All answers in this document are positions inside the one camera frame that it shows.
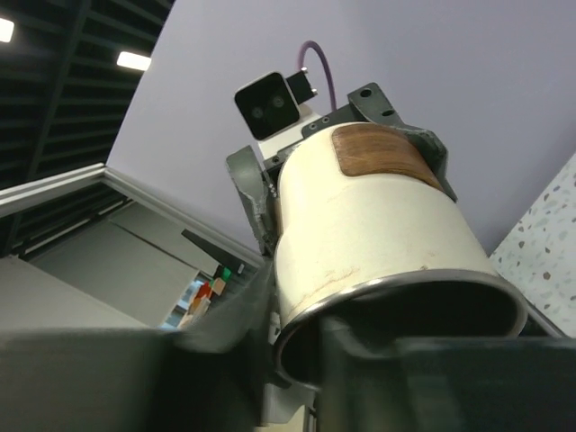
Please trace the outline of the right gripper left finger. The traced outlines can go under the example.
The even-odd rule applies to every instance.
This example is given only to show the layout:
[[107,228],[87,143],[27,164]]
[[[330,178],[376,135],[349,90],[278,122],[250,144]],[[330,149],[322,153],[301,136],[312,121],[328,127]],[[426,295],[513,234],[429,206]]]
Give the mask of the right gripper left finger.
[[251,431],[262,421],[270,262],[182,330],[139,326],[20,259],[1,262],[4,431]]

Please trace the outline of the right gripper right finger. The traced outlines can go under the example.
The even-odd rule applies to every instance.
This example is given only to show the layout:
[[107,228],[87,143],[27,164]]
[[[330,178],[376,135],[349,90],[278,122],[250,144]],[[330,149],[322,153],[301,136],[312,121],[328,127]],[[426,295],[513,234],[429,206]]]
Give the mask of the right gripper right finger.
[[573,431],[566,337],[401,338],[324,320],[322,431]]

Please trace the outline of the steel cup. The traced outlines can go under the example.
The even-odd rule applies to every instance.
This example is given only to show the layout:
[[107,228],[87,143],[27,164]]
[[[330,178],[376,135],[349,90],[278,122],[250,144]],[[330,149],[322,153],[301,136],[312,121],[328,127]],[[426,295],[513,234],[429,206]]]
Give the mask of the steel cup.
[[519,290],[492,266],[408,139],[369,122],[337,146],[347,180],[279,180],[274,252],[280,375],[320,385],[320,323],[345,314],[386,341],[514,337]]

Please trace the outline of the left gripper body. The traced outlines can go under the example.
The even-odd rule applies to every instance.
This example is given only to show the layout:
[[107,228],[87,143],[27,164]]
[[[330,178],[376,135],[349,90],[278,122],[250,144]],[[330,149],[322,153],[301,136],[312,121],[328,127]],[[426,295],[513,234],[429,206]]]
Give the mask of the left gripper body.
[[350,116],[317,117],[294,124],[257,142],[265,168],[256,166],[257,180],[347,180],[338,161],[337,146],[351,143],[359,120]]

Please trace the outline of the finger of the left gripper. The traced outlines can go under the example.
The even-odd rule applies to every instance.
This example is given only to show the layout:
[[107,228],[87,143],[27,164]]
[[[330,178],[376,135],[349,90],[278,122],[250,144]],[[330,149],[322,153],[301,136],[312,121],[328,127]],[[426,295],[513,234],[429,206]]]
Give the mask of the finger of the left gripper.
[[229,176],[236,187],[247,220],[263,257],[272,257],[278,241],[275,189],[250,146],[226,158]]
[[447,148],[433,131],[405,123],[376,83],[369,83],[355,90],[347,98],[349,105],[361,119],[390,127],[403,134],[427,162],[445,193],[457,202],[455,191],[446,178]]

